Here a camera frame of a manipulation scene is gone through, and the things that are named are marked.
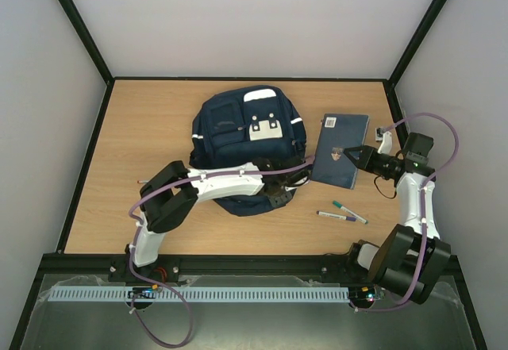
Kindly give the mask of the dark blue hardcover book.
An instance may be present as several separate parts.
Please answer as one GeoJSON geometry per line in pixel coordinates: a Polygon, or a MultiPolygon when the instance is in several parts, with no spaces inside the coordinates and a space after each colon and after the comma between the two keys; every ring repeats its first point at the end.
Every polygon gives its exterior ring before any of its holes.
{"type": "Polygon", "coordinates": [[[346,148],[364,144],[369,116],[327,113],[321,123],[311,180],[352,190],[357,168],[345,155],[346,148]]]}

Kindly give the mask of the navy blue student backpack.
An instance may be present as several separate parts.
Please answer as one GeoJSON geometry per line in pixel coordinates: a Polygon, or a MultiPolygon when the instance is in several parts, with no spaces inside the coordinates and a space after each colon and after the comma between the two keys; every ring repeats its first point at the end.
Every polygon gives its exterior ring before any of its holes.
{"type": "Polygon", "coordinates": [[[235,167],[258,158],[288,160],[306,154],[302,118],[281,89],[257,85],[214,95],[193,120],[189,163],[198,169],[235,167]]]}

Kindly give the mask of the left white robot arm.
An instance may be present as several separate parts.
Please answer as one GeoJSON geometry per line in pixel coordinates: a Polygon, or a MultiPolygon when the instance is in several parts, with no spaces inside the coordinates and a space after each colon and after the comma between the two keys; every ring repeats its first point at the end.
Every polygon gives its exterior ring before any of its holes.
{"type": "Polygon", "coordinates": [[[309,182],[313,162],[313,156],[296,156],[218,169],[187,168],[181,161],[168,164],[142,187],[140,199],[129,209],[137,221],[130,261],[135,267],[155,263],[165,235],[201,202],[246,197],[266,198],[274,209],[287,204],[291,191],[309,182]]]}

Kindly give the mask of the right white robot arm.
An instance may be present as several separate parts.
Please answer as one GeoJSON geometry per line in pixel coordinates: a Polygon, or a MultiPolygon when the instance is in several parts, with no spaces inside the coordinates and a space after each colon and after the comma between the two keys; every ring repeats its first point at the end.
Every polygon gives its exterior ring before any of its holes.
{"type": "Polygon", "coordinates": [[[393,180],[401,221],[381,246],[355,243],[346,260],[348,274],[365,279],[400,299],[394,303],[422,304],[448,264],[451,247],[440,239],[433,218],[435,170],[428,166],[433,138],[411,133],[399,155],[362,145],[344,154],[359,170],[393,180]]]}

